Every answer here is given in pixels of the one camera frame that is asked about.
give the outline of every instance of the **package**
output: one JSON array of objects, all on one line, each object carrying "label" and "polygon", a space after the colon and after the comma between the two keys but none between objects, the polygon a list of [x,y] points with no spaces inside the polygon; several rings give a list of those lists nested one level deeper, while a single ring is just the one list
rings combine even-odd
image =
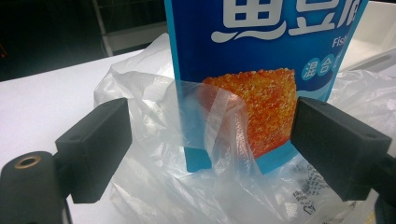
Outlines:
[{"label": "package", "polygon": [[[297,96],[329,97],[367,2],[165,0],[175,78],[245,100],[248,141],[267,173],[296,155]],[[203,150],[186,148],[186,159],[189,171],[210,168]]]}]

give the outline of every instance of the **crinkled plastic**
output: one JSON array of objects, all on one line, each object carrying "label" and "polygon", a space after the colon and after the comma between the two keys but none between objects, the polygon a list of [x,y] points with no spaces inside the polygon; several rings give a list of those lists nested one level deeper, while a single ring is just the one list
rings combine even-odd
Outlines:
[{"label": "crinkled plastic", "polygon": [[[128,98],[134,141],[112,179],[112,202],[128,223],[341,223],[364,204],[342,202],[301,155],[262,175],[249,149],[243,100],[216,87],[148,73],[169,75],[169,64],[169,43],[162,36],[114,64],[94,93],[97,105]],[[367,120],[388,124],[396,117],[394,80],[366,74],[340,75],[345,82],[336,80],[332,103],[350,97],[345,104],[353,108],[372,96],[365,106],[380,112],[372,111],[377,119]],[[370,90],[367,78],[382,89],[364,92]],[[363,88],[352,91],[353,86]],[[384,92],[388,100],[380,101]],[[380,131],[395,132],[392,125]],[[188,173],[183,147],[204,148],[213,168]]]}]

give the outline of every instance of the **fried fish tofu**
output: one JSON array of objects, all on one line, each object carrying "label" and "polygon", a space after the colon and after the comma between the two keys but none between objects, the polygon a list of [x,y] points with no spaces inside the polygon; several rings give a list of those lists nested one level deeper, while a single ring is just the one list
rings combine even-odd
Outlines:
[{"label": "fried fish tofu", "polygon": [[230,91],[247,104],[247,138],[254,158],[290,139],[297,104],[294,70],[259,70],[207,77],[203,83]]}]

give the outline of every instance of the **transparent plastic bag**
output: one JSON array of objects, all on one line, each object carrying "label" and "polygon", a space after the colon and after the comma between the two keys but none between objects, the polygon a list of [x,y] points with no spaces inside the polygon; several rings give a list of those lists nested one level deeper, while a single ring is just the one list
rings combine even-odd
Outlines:
[{"label": "transparent plastic bag", "polygon": [[[162,35],[114,64],[94,93],[96,105],[128,98],[134,141],[111,181],[112,202],[128,223],[341,223],[364,204],[342,202],[301,155],[262,175],[248,145],[243,100],[163,77],[173,72],[170,64]],[[333,103],[344,92],[334,94]],[[382,112],[384,122],[395,117]],[[213,168],[188,173],[183,147],[204,148]]]},{"label": "transparent plastic bag", "polygon": [[[395,77],[364,70],[340,73],[328,103],[396,139]],[[396,156],[396,141],[388,154]]]}]

